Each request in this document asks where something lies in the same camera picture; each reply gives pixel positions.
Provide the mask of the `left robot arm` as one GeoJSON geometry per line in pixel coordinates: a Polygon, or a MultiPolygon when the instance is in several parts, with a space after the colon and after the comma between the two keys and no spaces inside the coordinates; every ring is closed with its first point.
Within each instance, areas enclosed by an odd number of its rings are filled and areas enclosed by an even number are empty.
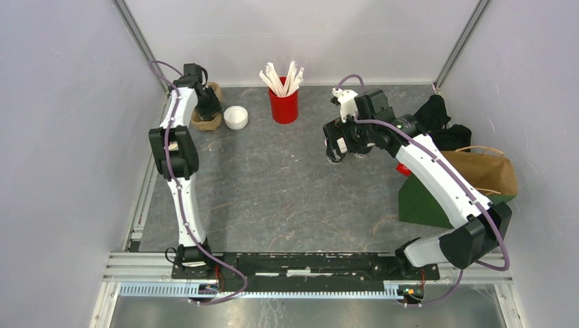
{"type": "Polygon", "coordinates": [[[178,246],[171,261],[175,279],[216,277],[218,266],[199,217],[195,188],[199,154],[188,128],[196,107],[202,109],[202,118],[221,108],[207,80],[205,68],[185,64],[176,80],[167,81],[167,113],[148,133],[154,164],[170,189],[178,221],[178,246]]]}

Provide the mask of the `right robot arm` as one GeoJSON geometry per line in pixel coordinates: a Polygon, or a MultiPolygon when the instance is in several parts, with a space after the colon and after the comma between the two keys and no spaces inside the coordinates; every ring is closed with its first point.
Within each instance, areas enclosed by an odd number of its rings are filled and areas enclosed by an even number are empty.
{"type": "Polygon", "coordinates": [[[398,276],[411,279],[422,267],[443,262],[458,269],[473,263],[496,271],[509,269],[504,237],[512,211],[505,202],[493,203],[476,190],[413,115],[395,114],[383,90],[358,94],[335,87],[332,95],[339,117],[323,126],[328,160],[339,163],[347,154],[386,150],[421,181],[451,224],[445,233],[401,246],[394,261],[398,276]]]}

